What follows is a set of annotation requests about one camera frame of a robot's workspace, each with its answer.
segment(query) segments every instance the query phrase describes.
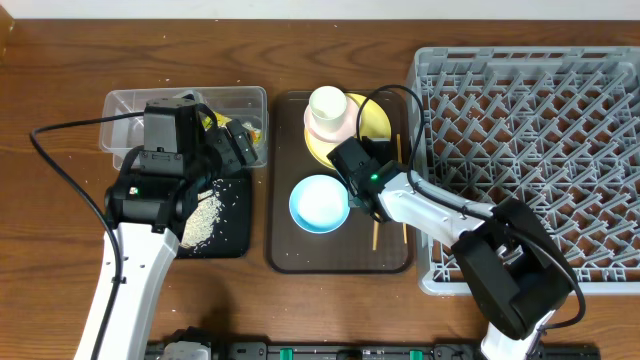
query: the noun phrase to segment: plastic container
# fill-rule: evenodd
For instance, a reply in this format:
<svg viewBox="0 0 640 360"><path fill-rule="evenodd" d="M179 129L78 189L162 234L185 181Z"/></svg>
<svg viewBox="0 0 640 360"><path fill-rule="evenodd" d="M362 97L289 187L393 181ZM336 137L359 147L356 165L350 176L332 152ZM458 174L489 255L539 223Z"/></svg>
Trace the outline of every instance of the plastic container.
<svg viewBox="0 0 640 360"><path fill-rule="evenodd" d="M260 130L260 141L254 146L258 160L251 167L266 166L269 114L267 93L259 86L115 90L107 94L102 116L143 111L148 100L174 97L190 90L200 94L201 98L196 96L196 100L202 101L213 111L238 119L243 124L250 123L253 128ZM127 152L135 146L142 145L143 138L142 117L102 123L100 149L113 153L113 167L119 170Z"/></svg>
<svg viewBox="0 0 640 360"><path fill-rule="evenodd" d="M640 48L420 49L407 79L427 122L418 171L470 200L525 201L585 294L640 294L638 69ZM449 249L416 243L424 292L470 294Z"/></svg>

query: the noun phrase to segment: white wall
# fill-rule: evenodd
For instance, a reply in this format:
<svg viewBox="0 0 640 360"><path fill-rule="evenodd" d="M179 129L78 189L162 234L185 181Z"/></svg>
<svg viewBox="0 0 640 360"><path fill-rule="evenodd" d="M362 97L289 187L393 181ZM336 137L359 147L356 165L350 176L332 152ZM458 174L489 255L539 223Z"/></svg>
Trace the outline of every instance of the white wall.
<svg viewBox="0 0 640 360"><path fill-rule="evenodd" d="M640 20L640 0L0 0L15 18Z"/></svg>

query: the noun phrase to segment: brown tray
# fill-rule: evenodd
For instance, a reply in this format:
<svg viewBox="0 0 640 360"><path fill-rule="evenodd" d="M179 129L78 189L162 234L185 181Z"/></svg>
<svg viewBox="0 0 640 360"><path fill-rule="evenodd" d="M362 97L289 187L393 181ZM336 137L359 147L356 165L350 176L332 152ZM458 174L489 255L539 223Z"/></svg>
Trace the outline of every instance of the brown tray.
<svg viewBox="0 0 640 360"><path fill-rule="evenodd" d="M368 92L354 91L366 95ZM373 251L373 219L352 208L347 221L328 234L312 234L296 225L289 214L289 196L302 179L316 174L338 177L317 162L304 141L304 110L310 91L292 91L278 98L271 131L270 219L266 257L282 273L398 273L411 265L415 231L402 224L380 224ZM403 159L409 158L407 111L402 97L383 92L374 99L391 121L393 149L400 133Z"/></svg>

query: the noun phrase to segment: green clip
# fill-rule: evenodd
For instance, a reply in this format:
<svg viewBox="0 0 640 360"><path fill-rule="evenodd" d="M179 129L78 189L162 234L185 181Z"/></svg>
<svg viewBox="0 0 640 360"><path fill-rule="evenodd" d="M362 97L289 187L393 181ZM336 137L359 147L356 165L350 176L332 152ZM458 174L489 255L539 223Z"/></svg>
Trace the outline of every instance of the green clip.
<svg viewBox="0 0 640 360"><path fill-rule="evenodd" d="M280 349L280 360L293 360L293 349Z"/></svg>
<svg viewBox="0 0 640 360"><path fill-rule="evenodd" d="M422 358L423 358L422 351L420 350L409 351L409 360L422 360Z"/></svg>

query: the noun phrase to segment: white cup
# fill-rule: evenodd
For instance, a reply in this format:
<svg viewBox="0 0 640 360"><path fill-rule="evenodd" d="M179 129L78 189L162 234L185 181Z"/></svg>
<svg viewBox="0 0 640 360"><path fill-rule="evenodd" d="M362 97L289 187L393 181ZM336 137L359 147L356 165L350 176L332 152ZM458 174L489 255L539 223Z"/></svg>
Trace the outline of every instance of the white cup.
<svg viewBox="0 0 640 360"><path fill-rule="evenodd" d="M322 130L334 132L342 126L347 112L347 97L333 86L317 88L309 98L311 115Z"/></svg>

